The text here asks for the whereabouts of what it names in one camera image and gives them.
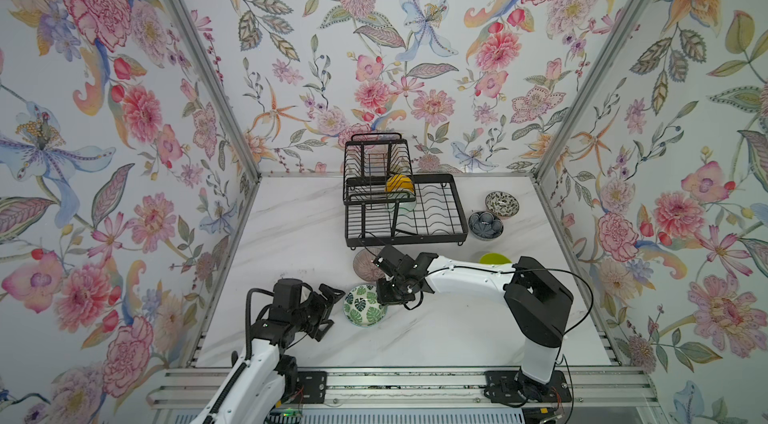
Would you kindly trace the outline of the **pink striped ceramic bowl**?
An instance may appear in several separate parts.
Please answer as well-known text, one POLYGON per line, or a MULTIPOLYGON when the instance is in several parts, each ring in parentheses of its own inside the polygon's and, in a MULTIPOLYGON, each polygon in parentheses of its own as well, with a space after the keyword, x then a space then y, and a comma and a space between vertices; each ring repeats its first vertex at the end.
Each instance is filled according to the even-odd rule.
POLYGON ((365 282, 376 282, 386 274, 375 264, 376 254, 370 250, 360 250, 353 259, 353 271, 365 282))

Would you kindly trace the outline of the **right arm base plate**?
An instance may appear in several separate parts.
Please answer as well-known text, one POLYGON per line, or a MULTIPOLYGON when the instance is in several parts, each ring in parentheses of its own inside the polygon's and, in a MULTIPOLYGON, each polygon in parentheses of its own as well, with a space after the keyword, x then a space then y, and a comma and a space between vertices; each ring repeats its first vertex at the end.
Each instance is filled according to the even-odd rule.
POLYGON ((521 370, 486 371, 484 377, 483 395, 492 403, 522 407, 573 402, 569 381, 562 371, 555 370, 545 384, 525 376, 521 370))

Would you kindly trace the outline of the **yellow plastic bowl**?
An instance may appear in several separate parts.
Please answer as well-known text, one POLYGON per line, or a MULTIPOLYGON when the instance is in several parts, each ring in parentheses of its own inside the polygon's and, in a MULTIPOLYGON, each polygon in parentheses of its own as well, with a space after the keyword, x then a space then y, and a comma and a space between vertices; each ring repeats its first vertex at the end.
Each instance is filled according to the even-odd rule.
POLYGON ((414 195, 415 186, 412 179, 403 174, 395 174, 391 176, 385 184, 387 193, 390 194, 402 194, 402 195, 414 195))

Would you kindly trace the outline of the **green leaf pattern bowl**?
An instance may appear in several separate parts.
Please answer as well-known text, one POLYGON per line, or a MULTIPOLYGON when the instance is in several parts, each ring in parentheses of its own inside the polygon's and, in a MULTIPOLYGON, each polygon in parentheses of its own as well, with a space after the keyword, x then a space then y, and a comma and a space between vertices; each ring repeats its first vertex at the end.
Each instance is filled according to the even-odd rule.
POLYGON ((345 296, 343 313, 353 325, 371 327, 386 317, 387 306, 379 302, 374 284, 361 284, 345 296))

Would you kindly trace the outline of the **pale mint green bowl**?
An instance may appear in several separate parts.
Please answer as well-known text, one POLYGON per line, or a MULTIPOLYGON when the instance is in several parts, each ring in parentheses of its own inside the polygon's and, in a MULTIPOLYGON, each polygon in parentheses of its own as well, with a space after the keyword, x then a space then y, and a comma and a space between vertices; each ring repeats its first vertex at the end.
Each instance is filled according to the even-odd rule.
POLYGON ((396 215, 407 215, 416 208, 416 196, 393 194, 393 202, 389 205, 389 210, 396 215))

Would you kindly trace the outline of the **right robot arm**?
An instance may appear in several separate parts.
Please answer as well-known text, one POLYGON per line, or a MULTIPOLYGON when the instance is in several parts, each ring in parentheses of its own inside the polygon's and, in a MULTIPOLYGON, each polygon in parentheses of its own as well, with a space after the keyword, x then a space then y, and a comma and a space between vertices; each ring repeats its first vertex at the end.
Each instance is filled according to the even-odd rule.
POLYGON ((422 302, 427 294, 473 295, 505 305, 525 338, 514 378, 518 392, 529 400, 541 400, 551 388, 574 302, 555 270, 528 256, 513 264, 489 266, 429 252, 412 258, 393 246, 383 247, 373 264, 384 273, 376 282, 383 305, 407 307, 422 302))

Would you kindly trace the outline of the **black wire dish rack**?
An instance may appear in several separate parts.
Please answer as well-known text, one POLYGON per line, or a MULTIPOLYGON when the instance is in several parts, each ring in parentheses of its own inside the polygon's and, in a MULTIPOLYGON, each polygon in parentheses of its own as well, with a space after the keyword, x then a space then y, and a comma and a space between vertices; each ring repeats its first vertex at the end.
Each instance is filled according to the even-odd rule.
POLYGON ((383 245, 455 243, 469 234, 455 179, 413 172, 399 133, 355 132, 345 143, 344 236, 354 250, 383 245))

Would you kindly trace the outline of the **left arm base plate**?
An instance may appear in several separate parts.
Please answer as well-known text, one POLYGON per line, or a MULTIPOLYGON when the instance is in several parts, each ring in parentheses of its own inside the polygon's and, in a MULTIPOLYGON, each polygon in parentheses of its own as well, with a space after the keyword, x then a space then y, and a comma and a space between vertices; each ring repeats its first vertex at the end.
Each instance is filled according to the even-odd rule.
POLYGON ((287 404, 324 404, 328 387, 325 371, 289 371, 283 376, 285 389, 280 400, 287 404))

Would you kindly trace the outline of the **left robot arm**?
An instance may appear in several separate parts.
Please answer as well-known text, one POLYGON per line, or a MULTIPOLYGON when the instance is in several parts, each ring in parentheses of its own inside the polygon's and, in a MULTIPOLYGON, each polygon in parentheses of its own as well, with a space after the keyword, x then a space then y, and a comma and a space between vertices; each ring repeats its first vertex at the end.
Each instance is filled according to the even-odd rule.
POLYGON ((263 423, 276 405, 298 396, 296 359, 286 351, 298 334, 321 341, 333 326, 333 307, 345 292, 317 290, 283 278, 272 289, 251 288, 245 301, 245 344, 196 423, 263 423))

